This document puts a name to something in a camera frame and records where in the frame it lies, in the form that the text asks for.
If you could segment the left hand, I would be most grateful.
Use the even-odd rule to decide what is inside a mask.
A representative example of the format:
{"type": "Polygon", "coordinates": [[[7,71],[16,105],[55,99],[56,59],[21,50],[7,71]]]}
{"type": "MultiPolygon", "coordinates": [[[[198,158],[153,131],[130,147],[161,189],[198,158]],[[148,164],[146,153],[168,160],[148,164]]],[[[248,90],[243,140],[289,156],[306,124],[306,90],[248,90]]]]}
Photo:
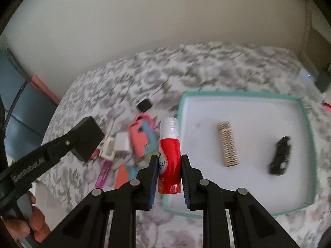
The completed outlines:
{"type": "Polygon", "coordinates": [[[34,231],[34,239],[41,243],[43,242],[50,234],[50,228],[46,223],[46,217],[42,211],[35,206],[36,197],[28,192],[27,195],[30,197],[30,203],[32,208],[32,215],[30,218],[30,223],[26,220],[21,220],[13,216],[1,216],[4,225],[6,226],[11,237],[16,241],[19,247],[22,247],[18,241],[21,238],[26,238],[31,232],[31,229],[34,231]]]}

